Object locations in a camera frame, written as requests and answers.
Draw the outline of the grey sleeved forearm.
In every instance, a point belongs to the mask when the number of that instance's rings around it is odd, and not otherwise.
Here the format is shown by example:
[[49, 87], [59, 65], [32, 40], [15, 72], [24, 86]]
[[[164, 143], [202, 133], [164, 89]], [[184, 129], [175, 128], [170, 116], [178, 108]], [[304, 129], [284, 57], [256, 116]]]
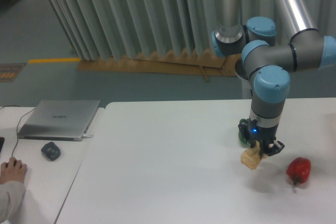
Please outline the grey sleeved forearm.
[[17, 211], [25, 191], [26, 187], [22, 182], [12, 180], [1, 184], [1, 223]]

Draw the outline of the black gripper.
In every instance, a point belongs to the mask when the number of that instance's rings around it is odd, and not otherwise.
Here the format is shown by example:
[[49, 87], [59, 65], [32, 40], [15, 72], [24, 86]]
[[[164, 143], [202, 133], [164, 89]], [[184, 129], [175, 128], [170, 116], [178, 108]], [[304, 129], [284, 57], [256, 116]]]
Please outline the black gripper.
[[257, 141], [260, 147], [260, 157], [266, 158], [279, 154], [285, 147], [282, 142], [275, 140], [277, 128], [278, 124], [273, 127], [261, 127], [256, 119], [241, 119], [238, 125], [238, 138], [249, 147], [255, 147]]

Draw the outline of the person's hand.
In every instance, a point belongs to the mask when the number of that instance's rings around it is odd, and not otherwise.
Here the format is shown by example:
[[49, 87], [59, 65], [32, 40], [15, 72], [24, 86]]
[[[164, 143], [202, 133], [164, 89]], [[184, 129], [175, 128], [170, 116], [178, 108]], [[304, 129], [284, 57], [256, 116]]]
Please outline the person's hand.
[[21, 169], [18, 169], [16, 167], [7, 168], [6, 167], [7, 163], [8, 162], [3, 162], [1, 164], [1, 184], [5, 184], [11, 181], [24, 183], [27, 172], [27, 165], [22, 162], [24, 166]]

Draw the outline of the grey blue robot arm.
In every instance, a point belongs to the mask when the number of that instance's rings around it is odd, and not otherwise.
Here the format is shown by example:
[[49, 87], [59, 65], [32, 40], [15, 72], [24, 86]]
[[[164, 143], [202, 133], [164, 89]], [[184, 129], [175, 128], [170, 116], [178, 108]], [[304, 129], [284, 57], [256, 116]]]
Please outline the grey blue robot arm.
[[252, 95], [249, 118], [239, 123], [239, 133], [259, 156], [280, 153], [276, 139], [291, 72], [320, 69], [335, 64], [335, 38], [321, 36], [305, 0], [274, 0], [290, 42], [276, 46], [274, 22], [254, 17], [243, 25], [241, 0], [216, 0], [218, 26], [211, 37], [220, 57], [239, 53]]

